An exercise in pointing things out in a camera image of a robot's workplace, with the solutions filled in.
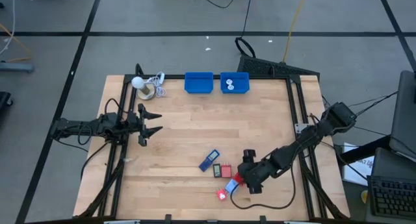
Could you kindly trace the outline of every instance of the blue plastic container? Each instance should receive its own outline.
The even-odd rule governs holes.
[[[228,79],[233,81],[233,90],[228,90]],[[247,72],[222,72],[220,82],[223,93],[246,93],[250,90],[250,76]]]
[[[186,72],[185,90],[188,93],[211,93],[214,89],[214,73]]]

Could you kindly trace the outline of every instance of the white cord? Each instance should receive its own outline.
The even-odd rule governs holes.
[[[166,90],[162,88],[161,80],[159,76],[164,74],[163,72],[158,72],[155,77],[150,77],[145,83],[154,85],[156,89],[156,97],[163,97],[166,95]]]
[[[8,40],[6,46],[0,51],[0,55],[2,55],[5,50],[8,48],[8,45],[10,45],[10,43],[13,40],[13,36],[14,36],[14,29],[16,27],[16,11],[15,11],[15,6],[14,6],[14,0],[12,0],[12,11],[13,11],[13,27],[12,27],[12,36],[10,37],[10,39]]]

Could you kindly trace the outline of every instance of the gray floor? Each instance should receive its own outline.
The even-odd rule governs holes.
[[[1,0],[6,6],[10,0]],[[213,0],[226,3],[227,0]],[[253,0],[248,31],[288,31],[299,0]],[[416,31],[413,0],[388,0],[405,32]],[[82,32],[94,0],[16,0],[17,31]],[[240,31],[248,0],[225,10],[204,0],[101,0],[92,31]],[[0,23],[11,28],[10,8]],[[393,32],[380,0],[305,0],[296,31]],[[0,47],[5,38],[0,38]],[[11,92],[15,105],[0,130],[0,216],[16,219],[55,113],[80,37],[19,39],[34,53],[36,71],[0,73],[0,90]],[[247,36],[259,58],[279,62],[286,38]],[[416,50],[416,38],[406,38]],[[164,71],[235,71],[239,53],[229,36],[89,37],[62,117],[92,119],[97,114],[106,75],[132,73],[139,62],[145,73]],[[13,43],[1,60],[21,57]],[[397,90],[400,71],[411,70],[396,37],[294,37],[287,63],[321,74],[329,102],[358,103]],[[395,98],[360,116],[357,125],[388,133]],[[379,136],[352,129],[337,143],[363,144]],[[54,143],[29,210],[27,221],[70,218],[79,173],[86,154]],[[363,219],[363,187],[345,183],[354,219]]]

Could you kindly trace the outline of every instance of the white ball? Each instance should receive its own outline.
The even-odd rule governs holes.
[[[144,81],[142,77],[135,77],[131,80],[131,85],[137,89],[141,89],[144,87]]]

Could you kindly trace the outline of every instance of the wooden table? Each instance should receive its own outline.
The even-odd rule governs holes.
[[[103,113],[104,104],[111,97],[119,100],[123,78],[107,77],[99,113]],[[324,106],[317,78],[304,76],[301,80],[307,113],[320,116]],[[138,134],[129,139],[118,219],[164,219],[165,214],[171,214],[173,219],[191,220],[259,220],[260,215],[269,221],[308,220],[298,159],[294,163],[296,198],[283,210],[261,207],[239,210],[229,198],[219,201],[215,192],[229,179],[214,178],[212,168],[205,173],[198,168],[213,149],[218,149],[221,156],[215,162],[231,164],[235,173],[244,149],[255,149],[259,160],[276,147],[293,142],[285,81],[251,80],[250,91],[244,95],[223,94],[219,80],[214,81],[214,90],[209,95],[188,94],[183,89],[184,80],[165,80],[163,85],[166,97],[143,102],[149,112],[163,115],[146,125],[163,129],[148,140],[147,147],[139,146]],[[117,111],[116,105],[109,105],[109,112],[112,111]],[[330,138],[324,141],[332,143]],[[93,138],[88,156],[102,144],[102,138]],[[74,215],[84,211],[103,186],[109,149],[100,152],[85,168]],[[322,187],[340,211],[349,216],[334,150],[321,144],[315,154]],[[233,196],[235,202],[241,206],[252,203],[282,206],[293,194],[289,172],[278,179],[268,179],[263,185],[263,193],[258,195],[250,195],[247,187],[240,187]],[[316,193],[311,190],[318,216]]]

